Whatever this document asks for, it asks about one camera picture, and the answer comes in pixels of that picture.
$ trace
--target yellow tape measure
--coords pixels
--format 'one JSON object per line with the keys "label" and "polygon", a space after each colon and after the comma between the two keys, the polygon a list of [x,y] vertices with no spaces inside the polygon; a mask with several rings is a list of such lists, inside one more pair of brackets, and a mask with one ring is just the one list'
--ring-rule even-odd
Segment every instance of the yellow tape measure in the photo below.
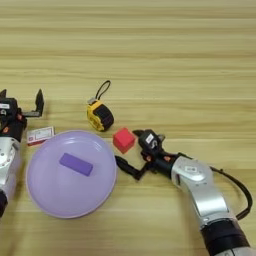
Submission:
{"label": "yellow tape measure", "polygon": [[108,90],[110,85],[110,80],[105,81],[99,88],[95,98],[88,101],[87,106],[87,117],[89,122],[97,131],[101,132],[107,131],[114,123],[113,114],[109,108],[100,101],[101,96]]}

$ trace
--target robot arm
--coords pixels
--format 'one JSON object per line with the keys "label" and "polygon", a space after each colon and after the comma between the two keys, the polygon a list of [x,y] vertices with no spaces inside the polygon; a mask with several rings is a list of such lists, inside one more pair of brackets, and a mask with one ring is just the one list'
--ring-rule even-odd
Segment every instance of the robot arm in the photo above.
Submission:
{"label": "robot arm", "polygon": [[22,112],[14,98],[6,98],[6,90],[0,93],[0,218],[12,198],[16,187],[16,174],[21,165],[20,142],[27,127],[27,117],[39,117],[43,113],[44,99],[39,90],[36,110]]}
{"label": "robot arm", "polygon": [[190,196],[210,256],[255,255],[236,216],[215,187],[209,166],[180,156],[172,167],[172,181]]}
{"label": "robot arm", "polygon": [[[146,164],[139,171],[117,156],[119,168],[137,180],[140,180],[147,170],[161,172],[168,176],[175,186],[187,193],[194,206],[199,229],[210,256],[255,256],[256,253],[250,248],[236,216],[213,182],[212,172],[217,169],[181,153],[165,152],[162,148],[164,136],[156,135],[152,130],[139,130],[134,133],[139,137],[141,155]],[[248,208],[238,215],[241,219],[250,211],[251,195],[241,182],[228,174],[224,175],[242,188],[250,199]]]}

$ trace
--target purple plate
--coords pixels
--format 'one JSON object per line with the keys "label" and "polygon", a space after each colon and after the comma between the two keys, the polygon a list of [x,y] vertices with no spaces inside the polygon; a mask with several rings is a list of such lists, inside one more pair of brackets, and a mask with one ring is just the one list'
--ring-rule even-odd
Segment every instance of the purple plate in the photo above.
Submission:
{"label": "purple plate", "polygon": [[[64,153],[93,165],[85,176],[59,163]],[[27,168],[27,189],[35,204],[58,218],[76,218],[98,208],[116,181],[116,161],[100,137],[70,131],[44,142]]]}

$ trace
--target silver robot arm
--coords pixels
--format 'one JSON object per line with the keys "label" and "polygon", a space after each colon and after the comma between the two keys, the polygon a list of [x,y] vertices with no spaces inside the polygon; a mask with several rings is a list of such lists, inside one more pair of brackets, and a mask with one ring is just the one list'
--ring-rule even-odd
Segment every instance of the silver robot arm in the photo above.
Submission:
{"label": "silver robot arm", "polygon": [[215,187],[209,166],[180,156],[173,164],[171,178],[175,186],[190,196],[210,256],[256,255],[236,216]]}
{"label": "silver robot arm", "polygon": [[15,192],[20,165],[20,143],[14,138],[0,137],[0,217]]}
{"label": "silver robot arm", "polygon": [[16,174],[21,165],[20,142],[27,127],[27,118],[40,117],[43,113],[41,90],[35,103],[36,110],[22,112],[15,98],[6,98],[6,90],[0,92],[0,218],[15,192]]}

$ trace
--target small box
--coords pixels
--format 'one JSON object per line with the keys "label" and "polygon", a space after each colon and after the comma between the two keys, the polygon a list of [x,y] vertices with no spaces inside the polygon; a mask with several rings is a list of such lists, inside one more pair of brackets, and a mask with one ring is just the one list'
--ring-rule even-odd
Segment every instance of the small box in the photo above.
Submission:
{"label": "small box", "polygon": [[27,132],[27,144],[29,146],[41,144],[54,136],[54,128],[46,127]]}
{"label": "small box", "polygon": [[127,128],[119,130],[113,136],[113,144],[123,154],[125,154],[130,148],[134,146],[135,137],[129,132]]}

